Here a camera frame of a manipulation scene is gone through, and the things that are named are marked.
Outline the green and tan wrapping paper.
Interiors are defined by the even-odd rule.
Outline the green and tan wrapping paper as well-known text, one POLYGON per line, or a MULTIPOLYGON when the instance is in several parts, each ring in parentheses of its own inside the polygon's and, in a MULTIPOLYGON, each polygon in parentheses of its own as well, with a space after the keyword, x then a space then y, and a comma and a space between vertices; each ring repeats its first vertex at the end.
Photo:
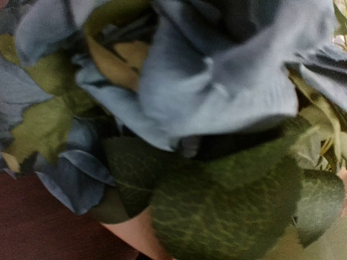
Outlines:
POLYGON ((158 241, 152 227, 150 209, 120 224, 102 225, 137 251, 156 260, 174 259, 158 241))

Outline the blue hydrangea fake flower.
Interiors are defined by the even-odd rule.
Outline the blue hydrangea fake flower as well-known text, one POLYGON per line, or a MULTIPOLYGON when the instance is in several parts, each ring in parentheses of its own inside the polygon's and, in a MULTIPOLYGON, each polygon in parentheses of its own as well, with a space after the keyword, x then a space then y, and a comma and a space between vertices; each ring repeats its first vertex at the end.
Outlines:
POLYGON ((1 170, 173 259, 278 259, 340 217, 333 1, 1 1, 1 170))

